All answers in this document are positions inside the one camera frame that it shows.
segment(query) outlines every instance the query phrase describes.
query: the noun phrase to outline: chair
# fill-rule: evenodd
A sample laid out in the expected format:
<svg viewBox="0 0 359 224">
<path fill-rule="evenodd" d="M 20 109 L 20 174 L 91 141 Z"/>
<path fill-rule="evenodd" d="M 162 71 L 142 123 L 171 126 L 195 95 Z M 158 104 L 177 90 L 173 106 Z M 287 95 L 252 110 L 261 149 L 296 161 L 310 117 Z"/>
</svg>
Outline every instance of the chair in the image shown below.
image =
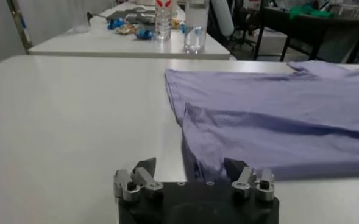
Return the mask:
<svg viewBox="0 0 359 224">
<path fill-rule="evenodd" d="M 339 63 L 354 62 L 359 51 L 359 18 L 328 19 L 299 15 L 290 21 L 288 12 L 265 7 L 261 9 L 261 28 L 258 43 L 255 47 L 254 60 L 258 57 L 261 37 L 265 27 L 287 35 L 280 61 L 285 58 L 288 47 L 309 55 L 309 60 L 320 59 Z M 321 47 L 325 47 L 325 43 L 329 43 L 330 40 L 338 41 L 335 35 L 341 35 L 338 37 L 339 39 L 348 37 L 348 40 L 343 40 L 345 43 L 340 43 L 338 47 L 334 47 L 331 51 L 322 50 L 321 55 L 326 55 L 326 57 L 319 56 Z"/>
<path fill-rule="evenodd" d="M 242 47 L 243 44 L 247 44 L 252 48 L 252 52 L 255 50 L 256 42 L 246 39 L 247 32 L 252 32 L 260 27 L 258 12 L 252 12 L 243 7 L 243 0 L 236 0 L 235 7 L 233 9 L 233 23 L 236 31 L 242 31 L 243 36 L 235 40 L 235 44 L 232 46 L 234 50 L 236 45 Z"/>
</svg>

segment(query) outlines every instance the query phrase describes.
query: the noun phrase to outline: chair leg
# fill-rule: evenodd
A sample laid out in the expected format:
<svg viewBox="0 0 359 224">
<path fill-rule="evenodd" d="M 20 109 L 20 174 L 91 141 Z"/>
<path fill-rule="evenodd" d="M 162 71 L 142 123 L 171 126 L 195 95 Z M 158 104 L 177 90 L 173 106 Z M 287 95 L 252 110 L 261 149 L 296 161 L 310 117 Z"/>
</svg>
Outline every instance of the chair leg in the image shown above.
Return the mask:
<svg viewBox="0 0 359 224">
<path fill-rule="evenodd" d="M 288 50 L 289 43 L 290 43 L 290 36 L 288 36 L 286 38 L 285 45 L 283 47 L 281 57 L 279 58 L 279 61 L 281 61 L 281 62 L 285 59 L 285 55 L 286 55 L 286 51 Z"/>
<path fill-rule="evenodd" d="M 315 60 L 316 59 L 316 57 L 318 56 L 319 50 L 320 50 L 320 45 L 321 44 L 317 44 L 316 46 L 313 47 L 312 53 L 309 56 L 309 60 Z"/>
<path fill-rule="evenodd" d="M 259 48 L 260 48 L 260 43 L 262 41 L 262 35 L 263 35 L 264 29 L 265 29 L 265 26 L 262 25 L 259 30 L 257 45 L 255 46 L 254 61 L 256 61 L 258 59 Z"/>
</svg>

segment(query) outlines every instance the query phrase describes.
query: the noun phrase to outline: desk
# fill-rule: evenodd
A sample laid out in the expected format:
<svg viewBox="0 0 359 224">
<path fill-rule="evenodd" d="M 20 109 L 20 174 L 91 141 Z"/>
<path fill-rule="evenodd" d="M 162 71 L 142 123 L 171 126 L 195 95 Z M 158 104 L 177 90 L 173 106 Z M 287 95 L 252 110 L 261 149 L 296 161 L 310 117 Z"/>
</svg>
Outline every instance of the desk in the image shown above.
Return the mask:
<svg viewBox="0 0 359 224">
<path fill-rule="evenodd" d="M 101 15 L 109 16 L 118 10 L 140 7 L 125 2 Z M 185 20 L 185 12 L 177 7 L 177 19 Z M 138 40 L 135 35 L 121 36 L 108 30 L 106 20 L 94 17 L 90 20 L 88 33 L 70 33 L 54 37 L 29 49 L 32 55 L 66 55 L 87 57 L 127 57 L 127 58 L 176 58 L 228 60 L 230 52 L 210 35 L 207 35 L 205 51 L 201 54 L 186 54 L 183 51 L 184 34 L 173 30 L 168 41 Z"/>
<path fill-rule="evenodd" d="M 309 55 L 309 60 L 320 59 L 336 63 L 353 63 L 359 52 L 359 18 L 297 15 L 290 20 L 289 12 L 265 7 L 261 9 L 261 27 L 254 60 L 258 57 L 265 27 L 288 36 L 280 61 L 283 61 L 288 47 Z"/>
<path fill-rule="evenodd" d="M 26 55 L 1 62 L 0 223 L 117 223 L 113 174 L 153 156 L 157 180 L 185 181 L 166 68 L 292 71 L 258 61 Z M 280 223 L 359 223 L 359 178 L 275 186 Z"/>
</svg>

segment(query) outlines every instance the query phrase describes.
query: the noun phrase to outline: floor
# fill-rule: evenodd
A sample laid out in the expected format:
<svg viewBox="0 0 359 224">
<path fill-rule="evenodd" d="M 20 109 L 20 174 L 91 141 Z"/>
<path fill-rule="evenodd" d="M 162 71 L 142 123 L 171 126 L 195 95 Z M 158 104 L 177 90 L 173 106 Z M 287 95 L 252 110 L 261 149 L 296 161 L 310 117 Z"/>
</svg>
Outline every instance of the floor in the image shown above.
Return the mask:
<svg viewBox="0 0 359 224">
<path fill-rule="evenodd" d="M 255 43 L 257 41 L 256 34 L 254 36 L 247 36 L 248 40 Z M 286 36 L 277 32 L 265 32 L 262 38 L 262 43 L 259 50 L 258 61 L 279 61 L 282 52 L 283 45 L 285 44 Z M 244 44 L 241 47 L 235 45 L 232 49 L 233 43 L 230 43 L 226 48 L 231 51 L 232 55 L 237 60 L 253 60 L 254 52 L 248 44 Z M 306 61 L 308 56 L 302 54 L 293 49 L 288 49 L 285 55 L 284 61 Z"/>
</svg>

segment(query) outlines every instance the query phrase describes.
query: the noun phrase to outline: lavender shirt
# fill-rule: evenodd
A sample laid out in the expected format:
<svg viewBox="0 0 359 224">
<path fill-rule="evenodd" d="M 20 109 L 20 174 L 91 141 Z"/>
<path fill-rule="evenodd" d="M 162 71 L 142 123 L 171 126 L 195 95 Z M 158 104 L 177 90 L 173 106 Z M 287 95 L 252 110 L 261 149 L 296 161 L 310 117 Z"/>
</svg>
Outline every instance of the lavender shirt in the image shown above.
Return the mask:
<svg viewBox="0 0 359 224">
<path fill-rule="evenodd" d="M 224 158 L 278 179 L 359 174 L 359 70 L 307 61 L 293 74 L 166 71 L 188 166 L 226 178 Z"/>
</svg>

